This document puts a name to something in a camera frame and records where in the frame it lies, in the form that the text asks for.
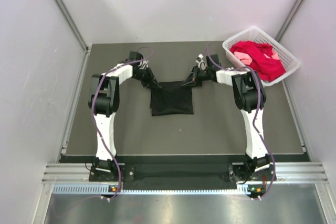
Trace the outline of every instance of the red cloth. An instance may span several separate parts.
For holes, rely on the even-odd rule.
[[[232,53],[243,52],[250,55],[252,62],[250,67],[257,70],[261,80],[274,81],[286,73],[280,60],[272,59],[273,46],[270,44],[254,43],[253,41],[240,41],[230,49]]]

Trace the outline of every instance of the gray work surface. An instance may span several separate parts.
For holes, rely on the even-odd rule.
[[[80,92],[67,155],[95,155],[97,137],[88,107],[91,76],[103,73],[143,46],[154,49],[151,67],[159,82],[187,78],[196,57],[204,52],[206,42],[157,42],[93,45]],[[226,59],[222,42],[210,44],[222,66]],[[145,57],[149,49],[140,51]],[[265,88],[264,135],[272,152],[302,153],[300,139],[282,83]],[[114,141],[118,155],[244,154],[245,125],[237,109],[231,86],[203,82],[193,88],[194,115],[151,116],[150,90],[140,81],[130,79],[120,85],[120,106],[114,120]]]
[[[81,202],[87,197],[52,195],[45,224],[327,223],[314,185],[273,185],[261,202],[245,195],[119,195],[111,203],[99,197]]]

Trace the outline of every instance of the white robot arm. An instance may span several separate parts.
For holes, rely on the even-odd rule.
[[[111,72],[106,75],[107,78],[109,77],[118,77],[119,83],[121,85],[124,81],[131,78],[133,76],[133,67],[131,65],[123,66],[118,68],[116,71]],[[105,114],[95,114],[96,124],[99,127],[99,130],[104,138],[106,146],[110,147],[110,151],[115,156],[117,151],[114,146],[114,137],[113,137],[113,125],[114,125],[114,117],[115,113],[112,113],[110,116]],[[96,157],[100,160],[109,160],[111,159],[111,155],[105,149],[99,134],[97,133],[97,153]]]
[[[115,156],[117,150],[114,146],[114,117],[119,108],[119,85],[129,78],[135,78],[141,81],[144,88],[160,89],[151,69],[148,67],[148,61],[124,65],[127,62],[143,59],[138,52],[130,52],[128,60],[118,64],[115,71],[108,73],[103,81],[98,93],[95,107],[94,119],[99,128],[106,146]],[[93,97],[97,91],[102,74],[94,74],[91,79],[91,92],[89,97],[89,108],[92,107]],[[111,170],[112,157],[104,147],[99,134],[97,133],[97,167]]]
[[[252,77],[250,76],[250,73],[248,72],[242,72],[242,71],[232,71],[232,70],[219,70],[219,71],[216,71],[216,79],[217,79],[217,82],[218,83],[222,83],[222,84],[226,84],[226,85],[229,85],[229,86],[236,86],[236,89],[238,89],[238,85],[239,84],[242,84],[242,83],[235,83],[236,82],[236,79],[235,77],[239,77],[239,76],[246,76],[247,78],[250,78],[249,80],[247,80],[247,78],[245,78],[245,81],[248,82],[250,81],[250,83],[253,83],[253,79]],[[247,93],[248,90],[245,88],[246,86],[246,83],[244,85],[244,89],[245,89],[245,92]],[[257,97],[257,91],[255,90],[252,90],[251,92],[254,93],[254,101],[256,99],[258,99]],[[239,99],[243,99],[243,94],[239,94],[237,95],[239,96]],[[262,89],[261,90],[261,99],[263,100],[261,102],[261,104],[264,104],[265,101],[266,101],[266,95],[264,93],[264,90]],[[256,131],[256,129],[253,127],[253,119],[254,119],[254,116],[256,114],[256,109],[247,109],[247,108],[244,108],[244,109],[241,109],[240,110],[242,115],[243,115],[243,118],[244,118],[244,122],[245,122],[245,130],[246,130],[246,139],[247,139],[247,147],[246,147],[246,155],[254,160],[260,160],[260,159],[263,159],[265,157],[267,157],[267,150],[266,150],[266,147],[264,145],[264,143],[262,142],[261,138],[260,138],[260,135],[264,138],[264,130],[263,130],[263,113],[264,113],[264,110],[263,108],[261,108],[259,111],[258,111],[258,115],[256,117],[256,120],[255,120],[255,126],[256,128],[258,129],[259,133]],[[261,163],[262,165],[260,166],[257,166],[254,168],[254,172],[257,172],[259,170],[263,170],[263,169],[267,169],[269,168],[269,161],[268,162],[265,162],[265,163]]]
[[[211,58],[220,65],[218,55],[212,55]],[[232,86],[235,103],[240,109],[245,122],[247,138],[246,169],[249,173],[268,169],[270,162],[266,147],[261,140],[259,133],[253,127],[253,119],[257,109],[258,92],[252,74],[250,72],[243,71],[222,70],[215,66],[208,57],[206,57],[206,61],[207,66],[204,62],[204,56],[199,55],[196,59],[196,65],[192,69],[188,78],[182,83],[182,86],[201,87],[202,82],[205,80],[212,80],[217,83]],[[261,101],[260,109],[255,120],[255,126],[264,138],[262,114],[264,112],[263,108],[264,103],[266,102],[266,94],[261,81],[259,79],[258,81],[260,86]]]

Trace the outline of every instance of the white plastic basket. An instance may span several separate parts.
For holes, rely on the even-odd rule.
[[[245,65],[230,51],[230,49],[235,43],[247,40],[256,43],[271,44],[273,49],[278,53],[281,63],[286,70],[286,73],[284,73],[282,76],[279,76],[272,82],[261,81],[264,86],[272,86],[273,84],[278,83],[290,74],[294,73],[301,66],[301,62],[286,48],[277,43],[271,36],[257,27],[251,27],[240,32],[239,34],[236,34],[235,36],[228,38],[223,42],[223,48],[226,51],[227,59],[231,61],[231,63],[236,67],[242,67]]]

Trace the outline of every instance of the cable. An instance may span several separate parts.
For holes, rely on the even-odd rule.
[[[263,184],[264,188],[266,188],[266,186],[267,186],[267,179],[266,179],[265,174],[263,174],[263,181],[262,181],[262,184]]]
[[[256,86],[257,86],[257,92],[258,92],[258,102],[257,102],[257,110],[256,110],[256,114],[254,115],[254,118],[253,118],[253,121],[252,121],[252,125],[253,125],[253,128],[256,130],[256,132],[258,133],[262,143],[264,144],[268,154],[270,155],[271,159],[272,159],[272,163],[273,163],[273,175],[272,175],[272,179],[269,183],[269,186],[266,190],[266,192],[260,197],[260,200],[262,200],[269,192],[269,190],[271,189],[272,185],[273,185],[273,182],[275,180],[275,159],[274,159],[274,156],[273,156],[273,153],[270,151],[269,147],[268,147],[268,144],[265,142],[264,138],[263,138],[263,135],[261,134],[261,132],[259,131],[259,129],[257,128],[256,126],[256,119],[257,119],[257,116],[258,116],[258,112],[260,110],[260,104],[261,104],[261,90],[260,90],[260,84],[259,84],[259,80],[258,80],[258,77],[256,75],[256,73],[254,72],[254,70],[251,68],[251,67],[248,67],[248,66],[244,66],[244,67],[240,67],[240,68],[236,68],[236,69],[228,69],[228,68],[223,68],[222,66],[218,65],[210,56],[210,53],[209,53],[209,44],[210,42],[208,42],[208,44],[206,45],[206,52],[208,54],[208,57],[210,59],[210,61],[218,68],[220,69],[223,69],[223,70],[242,70],[242,69],[248,69],[250,70],[252,76],[253,76],[253,79],[256,83]]]
[[[91,171],[91,170],[88,168],[88,166],[86,165],[86,162],[85,162],[85,168],[86,168],[86,170],[88,170],[89,172]]]
[[[232,180],[233,180],[236,184],[238,184],[238,185],[243,185],[243,184],[245,184],[245,183],[248,181],[249,178],[250,178],[250,176],[249,176],[249,175],[246,175],[246,178],[245,178],[244,182],[239,183],[239,182],[236,180],[235,176],[232,174]]]
[[[107,71],[107,72],[102,76],[102,78],[101,78],[101,80],[100,80],[100,82],[99,82],[99,84],[98,84],[96,93],[95,93],[95,95],[94,95],[94,97],[93,97],[93,99],[92,99],[91,117],[92,117],[93,125],[95,126],[96,131],[97,131],[98,135],[100,136],[100,139],[101,139],[101,141],[102,141],[102,143],[103,143],[103,145],[104,145],[104,148],[105,148],[106,151],[111,155],[112,160],[114,161],[114,163],[115,163],[115,165],[116,165],[116,167],[117,167],[117,170],[118,170],[118,189],[117,189],[117,191],[115,192],[115,194],[113,195],[113,197],[112,197],[111,199],[115,198],[115,197],[117,196],[117,194],[118,194],[118,193],[120,192],[120,190],[121,190],[121,171],[120,171],[120,166],[119,166],[119,164],[118,164],[118,161],[116,160],[116,158],[114,157],[114,155],[112,154],[112,152],[110,151],[110,149],[106,146],[106,143],[105,143],[105,141],[104,141],[104,138],[103,138],[103,136],[102,136],[102,134],[101,134],[101,132],[100,132],[98,126],[97,126],[96,119],[95,119],[95,117],[94,117],[94,108],[95,108],[95,106],[96,106],[97,96],[98,96],[98,93],[99,93],[99,91],[100,91],[100,88],[101,88],[101,86],[102,86],[102,84],[103,84],[103,82],[104,82],[106,76],[107,76],[109,73],[112,73],[112,72],[116,71],[117,69],[122,68],[122,67],[127,66],[127,65],[132,65],[132,64],[139,63],[139,62],[142,62],[142,61],[145,61],[145,60],[149,60],[149,59],[153,56],[154,50],[153,50],[151,47],[140,47],[140,48],[137,50],[137,52],[139,52],[139,50],[144,49],[144,48],[148,48],[148,49],[151,50],[151,54],[150,54],[147,58],[144,58],[144,59],[141,59],[141,60],[130,61],[130,62],[124,63],[124,64],[122,64],[122,65],[120,65],[120,66],[114,67],[114,68],[110,69],[109,71]]]

